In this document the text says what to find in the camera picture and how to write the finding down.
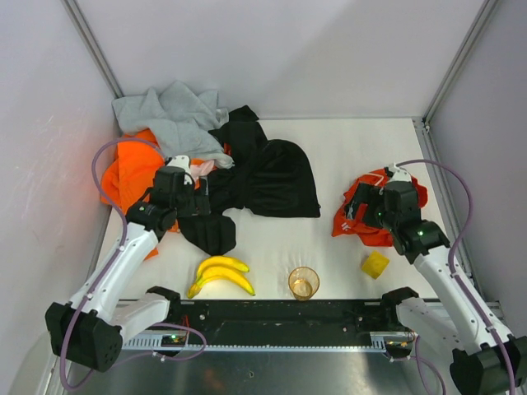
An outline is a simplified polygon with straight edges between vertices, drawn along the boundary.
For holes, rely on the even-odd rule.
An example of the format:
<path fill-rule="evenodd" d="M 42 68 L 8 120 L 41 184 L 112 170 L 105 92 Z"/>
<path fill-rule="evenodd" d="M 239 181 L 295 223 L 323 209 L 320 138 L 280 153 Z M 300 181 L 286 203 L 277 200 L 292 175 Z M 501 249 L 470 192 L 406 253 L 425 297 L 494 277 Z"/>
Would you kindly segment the black zip jacket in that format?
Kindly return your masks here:
<path fill-rule="evenodd" d="M 211 256 L 236 246 L 236 224 L 223 212 L 248 209 L 257 216 L 319 218 L 314 175 L 305 152 L 294 142 L 269 139 L 247 105 L 209 132 L 234 161 L 230 169 L 208 174 L 211 213 L 178 219 L 178 230 Z"/>

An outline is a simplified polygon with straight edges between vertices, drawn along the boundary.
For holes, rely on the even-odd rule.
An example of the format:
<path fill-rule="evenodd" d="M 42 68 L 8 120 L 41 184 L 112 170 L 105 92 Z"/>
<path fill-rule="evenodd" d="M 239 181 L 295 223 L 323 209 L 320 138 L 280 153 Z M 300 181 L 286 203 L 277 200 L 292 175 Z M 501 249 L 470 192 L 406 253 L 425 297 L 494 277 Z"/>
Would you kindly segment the orange shorts white drawstring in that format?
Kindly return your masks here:
<path fill-rule="evenodd" d="M 376 187 L 384 188 L 385 185 L 392 181 L 411 181 L 417 190 L 418 206 L 421 209 L 421 219 L 417 222 L 406 223 L 392 230 L 376 229 L 347 218 L 345 213 L 345 206 L 351 200 L 359 183 L 366 183 Z M 418 179 L 411 175 L 406 170 L 396 167 L 385 167 L 379 170 L 372 170 L 369 173 L 359 176 L 344 194 L 344 203 L 338 209 L 333 219 L 332 236 L 340 235 L 356 235 L 365 246 L 370 247 L 400 247 L 404 245 L 404 232 L 415 225 L 422 224 L 422 209 L 428 203 L 427 188 L 421 185 Z"/>

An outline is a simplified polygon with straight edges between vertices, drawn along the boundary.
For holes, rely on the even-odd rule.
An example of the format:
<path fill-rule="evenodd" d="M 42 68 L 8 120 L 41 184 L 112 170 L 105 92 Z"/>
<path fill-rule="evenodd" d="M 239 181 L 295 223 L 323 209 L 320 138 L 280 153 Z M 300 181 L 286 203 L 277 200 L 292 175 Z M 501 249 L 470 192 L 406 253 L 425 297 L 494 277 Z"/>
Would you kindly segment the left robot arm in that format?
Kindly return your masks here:
<path fill-rule="evenodd" d="M 96 269 L 66 304 L 54 302 L 45 313 L 52 351 L 71 361 L 105 372 L 124 343 L 157 324 L 181 316 L 180 294 L 161 286 L 120 308 L 121 294 L 147 255 L 179 218 L 210 212 L 205 188 L 196 188 L 186 170 L 160 168 L 141 198 L 127 211 L 123 234 L 102 267 Z"/>

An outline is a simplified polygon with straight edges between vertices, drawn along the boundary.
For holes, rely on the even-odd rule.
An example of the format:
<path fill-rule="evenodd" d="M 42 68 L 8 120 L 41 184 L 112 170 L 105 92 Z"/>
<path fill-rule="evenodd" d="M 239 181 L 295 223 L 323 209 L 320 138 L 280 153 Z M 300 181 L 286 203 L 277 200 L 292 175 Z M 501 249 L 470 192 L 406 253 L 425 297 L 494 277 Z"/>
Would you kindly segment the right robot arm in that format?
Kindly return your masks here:
<path fill-rule="evenodd" d="M 384 187 L 360 183 L 346 208 L 352 219 L 388 231 L 398 254 L 435 291 L 447 321 L 409 288 L 391 291 L 389 297 L 398 321 L 449 362 L 450 377 L 460 393 L 512 394 L 525 383 L 525 337 L 516 337 L 497 318 L 456 266 L 443 230 L 422 219 L 412 182 L 390 181 Z"/>

